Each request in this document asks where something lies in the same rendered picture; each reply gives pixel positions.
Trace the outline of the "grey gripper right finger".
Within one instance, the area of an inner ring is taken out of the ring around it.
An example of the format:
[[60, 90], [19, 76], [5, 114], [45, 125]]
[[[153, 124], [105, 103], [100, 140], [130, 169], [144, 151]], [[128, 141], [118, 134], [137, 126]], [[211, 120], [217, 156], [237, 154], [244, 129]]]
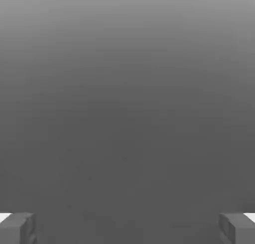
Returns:
[[220, 213], [222, 244], [255, 244], [255, 213]]

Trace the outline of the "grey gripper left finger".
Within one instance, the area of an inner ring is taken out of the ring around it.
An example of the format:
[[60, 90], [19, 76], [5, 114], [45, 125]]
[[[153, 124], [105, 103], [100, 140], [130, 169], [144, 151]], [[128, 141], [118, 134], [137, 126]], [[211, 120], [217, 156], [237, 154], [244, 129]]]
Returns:
[[0, 213], [0, 244], [37, 244], [36, 214]]

